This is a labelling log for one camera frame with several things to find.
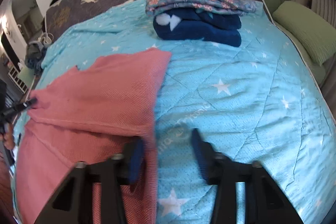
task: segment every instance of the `stack of folded clothes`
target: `stack of folded clothes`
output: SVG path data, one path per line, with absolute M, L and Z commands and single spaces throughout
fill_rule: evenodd
M 255 0 L 147 0 L 146 13 L 164 40 L 203 39 L 239 47 L 239 16 L 259 8 Z

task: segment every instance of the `bed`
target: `bed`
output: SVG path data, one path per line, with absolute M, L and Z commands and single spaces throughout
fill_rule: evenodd
M 209 223 L 216 188 L 199 175 L 192 128 L 236 161 L 261 160 L 304 223 L 321 223 L 336 200 L 335 121 L 296 47 L 267 9 L 241 17 L 242 44 L 234 48 L 162 41 L 144 13 L 146 0 L 125 1 L 60 0 L 52 6 L 46 26 L 57 41 L 47 51 L 36 88 L 75 65 L 88 68 L 99 56 L 149 47 L 170 51 L 155 107 L 157 223 Z M 14 129 L 21 142 L 28 119 L 23 114 Z M 244 223 L 243 189 L 239 184 L 238 223 Z M 168 197 L 179 202 L 180 212 L 169 210 Z

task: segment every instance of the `folded navy blue garment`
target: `folded navy blue garment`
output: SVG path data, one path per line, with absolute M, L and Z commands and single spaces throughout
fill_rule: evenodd
M 237 30 L 222 30 L 211 24 L 198 20 L 181 20 L 178 16 L 173 15 L 167 21 L 157 23 L 156 18 L 153 20 L 154 30 L 157 36 L 164 40 L 186 40 L 186 39 L 204 39 L 233 47 L 239 47 L 242 39 Z
M 186 20 L 201 20 L 224 30 L 237 30 L 242 27 L 238 15 L 219 15 L 204 10 L 198 13 L 194 8 L 176 8 L 165 13 Z

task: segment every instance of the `blue blanket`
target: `blue blanket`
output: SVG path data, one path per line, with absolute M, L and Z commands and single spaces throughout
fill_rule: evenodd
M 88 68 L 99 56 L 149 47 L 170 51 L 155 107 L 157 224 L 209 223 L 216 187 L 200 177 L 192 128 L 236 161 L 262 161 L 304 223 L 320 223 L 336 199 L 335 124 L 292 42 L 265 13 L 241 17 L 239 48 L 163 41 L 145 4 L 114 7 L 69 28 L 48 49 L 37 88 L 72 66 Z M 20 118 L 16 136 L 27 119 Z M 243 187 L 238 223 L 244 223 Z

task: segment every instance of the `pink cloth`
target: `pink cloth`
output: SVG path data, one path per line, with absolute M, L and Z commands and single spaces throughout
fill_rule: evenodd
M 76 67 L 44 90 L 29 110 L 16 164 L 16 196 L 24 224 L 33 224 L 74 163 L 103 161 L 121 152 L 131 136 L 146 142 L 146 171 L 133 193 L 122 186 L 129 224 L 154 224 L 157 150 L 154 106 L 171 53 L 151 48 L 100 57 L 85 71 Z M 94 222 L 100 223 L 98 187 Z

